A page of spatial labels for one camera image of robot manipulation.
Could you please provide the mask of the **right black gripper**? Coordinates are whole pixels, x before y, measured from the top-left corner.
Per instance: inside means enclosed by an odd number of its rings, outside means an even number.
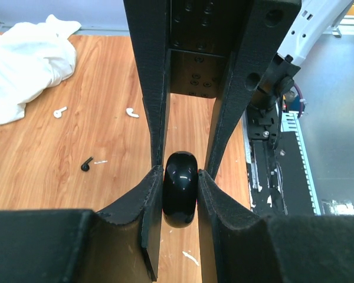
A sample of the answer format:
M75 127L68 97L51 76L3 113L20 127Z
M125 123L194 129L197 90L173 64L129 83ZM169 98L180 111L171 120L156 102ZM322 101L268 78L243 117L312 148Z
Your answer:
M257 88L277 71L278 49L301 1L171 1L170 37L169 1L123 3L150 132L152 166L164 161L170 91L202 98L219 94L206 157L206 172L216 178L243 112Z

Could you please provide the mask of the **black earbud charging case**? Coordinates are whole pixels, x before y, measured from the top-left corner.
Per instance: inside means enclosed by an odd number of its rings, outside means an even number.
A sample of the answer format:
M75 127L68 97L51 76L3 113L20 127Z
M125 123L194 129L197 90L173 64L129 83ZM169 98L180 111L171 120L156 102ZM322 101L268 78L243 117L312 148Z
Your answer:
M198 164L186 151L171 154L166 163L162 189L162 210L166 223L185 228L195 216L198 197Z

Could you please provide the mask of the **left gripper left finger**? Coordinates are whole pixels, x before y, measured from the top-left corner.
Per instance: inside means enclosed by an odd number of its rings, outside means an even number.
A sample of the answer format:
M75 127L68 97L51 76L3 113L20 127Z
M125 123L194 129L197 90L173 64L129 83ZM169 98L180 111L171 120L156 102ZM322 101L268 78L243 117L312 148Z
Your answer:
M0 282L155 282L163 168L109 206L0 210Z

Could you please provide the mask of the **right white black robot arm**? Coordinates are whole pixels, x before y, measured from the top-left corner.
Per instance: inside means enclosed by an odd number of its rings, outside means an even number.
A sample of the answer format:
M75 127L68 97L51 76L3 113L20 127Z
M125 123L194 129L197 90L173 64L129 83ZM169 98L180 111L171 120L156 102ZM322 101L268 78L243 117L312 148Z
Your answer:
M205 170L217 175L248 106L270 108L351 1L125 1L150 131L163 164L171 94L215 100Z

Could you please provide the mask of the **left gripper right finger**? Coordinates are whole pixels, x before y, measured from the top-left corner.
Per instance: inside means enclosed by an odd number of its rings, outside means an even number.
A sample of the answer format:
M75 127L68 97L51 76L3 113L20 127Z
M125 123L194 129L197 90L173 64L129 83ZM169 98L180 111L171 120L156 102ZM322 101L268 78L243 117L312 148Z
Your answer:
M203 282L354 282L354 216L260 217L198 176Z

